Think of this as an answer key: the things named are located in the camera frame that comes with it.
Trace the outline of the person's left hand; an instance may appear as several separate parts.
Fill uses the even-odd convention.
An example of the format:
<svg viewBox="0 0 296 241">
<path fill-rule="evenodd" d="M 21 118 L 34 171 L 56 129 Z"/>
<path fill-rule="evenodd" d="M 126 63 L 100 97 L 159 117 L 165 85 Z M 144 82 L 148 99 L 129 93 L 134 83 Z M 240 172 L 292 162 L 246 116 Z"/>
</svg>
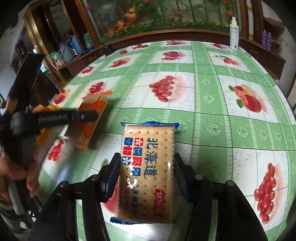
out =
<svg viewBox="0 0 296 241">
<path fill-rule="evenodd" d="M 12 205 L 11 197 L 8 192 L 8 186 L 6 184 L 7 178 L 16 181 L 25 180 L 30 196 L 33 197 L 38 194 L 40 191 L 40 166 L 37 160 L 38 153 L 39 148 L 36 147 L 33 152 L 32 162 L 29 166 L 27 166 L 27 168 L 21 167 L 8 158 L 1 157 L 1 205 Z"/>
</svg>

